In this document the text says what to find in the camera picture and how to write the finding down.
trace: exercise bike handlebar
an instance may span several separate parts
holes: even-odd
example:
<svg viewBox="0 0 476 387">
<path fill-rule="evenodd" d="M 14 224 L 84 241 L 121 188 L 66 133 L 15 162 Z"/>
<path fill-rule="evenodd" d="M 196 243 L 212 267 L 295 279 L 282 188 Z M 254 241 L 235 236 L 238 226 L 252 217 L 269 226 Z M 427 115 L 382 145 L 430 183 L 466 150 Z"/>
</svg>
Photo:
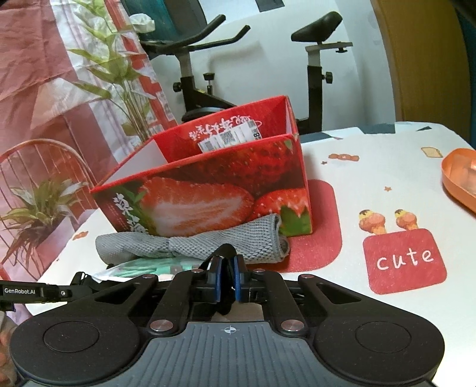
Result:
<svg viewBox="0 0 476 387">
<path fill-rule="evenodd" d="M 165 54 L 205 39 L 214 30 L 216 30 L 226 19 L 227 17 L 225 15 L 218 15 L 215 19 L 208 23 L 205 28 L 202 29 L 202 31 L 200 31 L 198 34 L 192 35 L 189 38 L 183 39 L 181 41 L 175 41 L 172 43 L 141 41 L 140 43 L 142 45 L 153 47 L 155 53 L 157 54 Z"/>
<path fill-rule="evenodd" d="M 192 51 L 206 50 L 206 49 L 209 49 L 209 48 L 212 48 L 212 47 L 226 46 L 228 44 L 236 43 L 243 36 L 245 36 L 250 29 L 251 29 L 251 27 L 246 25 L 236 34 L 236 36 L 234 38 L 224 39 L 224 40 L 221 40 L 221 41 L 212 41 L 210 43 L 198 44 L 196 46 L 190 46 L 188 48 L 188 51 L 192 52 Z"/>
</svg>

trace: brown wooden panel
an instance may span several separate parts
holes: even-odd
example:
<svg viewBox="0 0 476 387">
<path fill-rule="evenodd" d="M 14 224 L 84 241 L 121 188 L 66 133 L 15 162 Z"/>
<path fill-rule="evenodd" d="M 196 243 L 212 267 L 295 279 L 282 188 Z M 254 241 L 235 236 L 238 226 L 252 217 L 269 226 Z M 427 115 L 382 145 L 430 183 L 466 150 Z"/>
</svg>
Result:
<svg viewBox="0 0 476 387">
<path fill-rule="evenodd" d="M 397 120 L 441 123 L 469 140 L 469 66 L 450 1 L 371 2 L 387 51 Z"/>
</svg>

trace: crosshair symbol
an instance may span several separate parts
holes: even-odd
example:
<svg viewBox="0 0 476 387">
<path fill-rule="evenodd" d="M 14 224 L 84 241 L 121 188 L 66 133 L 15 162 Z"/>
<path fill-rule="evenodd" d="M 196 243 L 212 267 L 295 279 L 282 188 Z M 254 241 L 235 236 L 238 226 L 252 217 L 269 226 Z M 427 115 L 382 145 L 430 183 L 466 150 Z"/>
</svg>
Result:
<svg viewBox="0 0 476 387">
<path fill-rule="evenodd" d="M 232 333 L 235 333 L 236 331 L 239 331 L 239 329 L 236 329 L 236 328 L 234 328 L 230 325 L 230 326 L 227 326 L 225 329 L 222 329 L 222 331 L 225 331 L 226 333 L 231 335 Z"/>
</svg>

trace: bike saddle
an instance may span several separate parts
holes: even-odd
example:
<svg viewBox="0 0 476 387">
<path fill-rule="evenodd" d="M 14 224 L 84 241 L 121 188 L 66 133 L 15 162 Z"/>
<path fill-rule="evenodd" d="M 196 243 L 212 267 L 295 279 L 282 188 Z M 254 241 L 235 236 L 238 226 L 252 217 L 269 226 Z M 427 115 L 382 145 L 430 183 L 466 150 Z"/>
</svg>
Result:
<svg viewBox="0 0 476 387">
<path fill-rule="evenodd" d="M 186 112 L 182 117 L 182 122 L 189 122 L 192 120 L 196 120 L 197 118 L 205 117 L 206 115 L 213 114 L 220 112 L 224 109 L 222 108 L 215 108 L 215 107 L 205 107 L 205 108 L 197 108 Z"/>
<path fill-rule="evenodd" d="M 322 43 L 329 39 L 332 33 L 342 22 L 342 16 L 332 11 L 319 20 L 308 24 L 291 35 L 292 41 Z"/>
</svg>

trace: exercise bike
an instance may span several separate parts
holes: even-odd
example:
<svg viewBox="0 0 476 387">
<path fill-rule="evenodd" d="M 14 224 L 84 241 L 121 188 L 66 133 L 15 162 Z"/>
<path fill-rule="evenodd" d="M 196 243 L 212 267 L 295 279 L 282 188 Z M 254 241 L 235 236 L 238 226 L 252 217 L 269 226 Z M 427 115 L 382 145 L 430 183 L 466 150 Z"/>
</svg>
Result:
<svg viewBox="0 0 476 387">
<path fill-rule="evenodd" d="M 246 25 L 234 38 L 194 45 L 210 35 L 225 20 L 225 15 L 219 15 L 201 32 L 180 41 L 141 41 L 144 50 L 149 56 L 175 55 L 177 57 L 180 63 L 181 78 L 180 82 L 174 83 L 173 89 L 175 92 L 182 92 L 184 98 L 186 113 L 182 117 L 182 122 L 188 122 L 236 106 L 231 102 L 213 95 L 212 81 L 215 79 L 214 73 L 208 72 L 203 74 L 204 79 L 208 82 L 207 92 L 198 90 L 195 86 L 195 78 L 190 60 L 191 52 L 236 43 L 251 29 L 250 26 Z M 347 52 L 347 50 L 345 50 L 346 47 L 353 46 L 351 42 L 323 44 L 341 22 L 342 16 L 340 16 L 340 14 L 330 12 L 291 35 L 292 41 L 317 43 L 317 45 L 306 47 L 309 58 L 307 67 L 309 116 L 306 119 L 297 120 L 300 134 L 322 131 L 322 82 L 332 83 L 333 76 L 331 72 L 323 74 L 320 63 L 320 52 L 322 50 L 337 49 L 337 52 L 344 53 Z"/>
</svg>

